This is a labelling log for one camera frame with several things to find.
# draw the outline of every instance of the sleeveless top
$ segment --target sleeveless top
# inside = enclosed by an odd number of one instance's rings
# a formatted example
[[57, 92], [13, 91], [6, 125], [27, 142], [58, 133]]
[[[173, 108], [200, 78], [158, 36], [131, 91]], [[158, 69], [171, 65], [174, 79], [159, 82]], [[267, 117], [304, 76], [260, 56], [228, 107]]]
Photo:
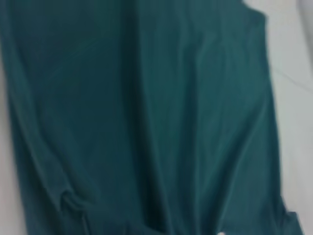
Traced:
[[1, 0], [29, 235], [301, 235], [265, 25], [240, 0]]

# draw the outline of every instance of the white surface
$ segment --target white surface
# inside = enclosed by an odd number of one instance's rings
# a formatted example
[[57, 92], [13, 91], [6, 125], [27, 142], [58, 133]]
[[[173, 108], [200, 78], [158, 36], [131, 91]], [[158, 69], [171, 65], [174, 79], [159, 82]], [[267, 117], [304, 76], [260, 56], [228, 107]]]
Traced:
[[[268, 49], [281, 139], [283, 196], [313, 235], [313, 76], [296, 0], [247, 0], [268, 15]], [[0, 75], [0, 235], [25, 234]]]

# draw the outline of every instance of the garment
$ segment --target garment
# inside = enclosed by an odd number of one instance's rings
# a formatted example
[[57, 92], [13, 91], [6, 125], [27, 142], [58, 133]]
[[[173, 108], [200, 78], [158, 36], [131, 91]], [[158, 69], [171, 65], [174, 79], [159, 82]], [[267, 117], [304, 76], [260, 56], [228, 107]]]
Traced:
[[29, 235], [300, 235], [265, 17], [239, 0], [0, 0]]

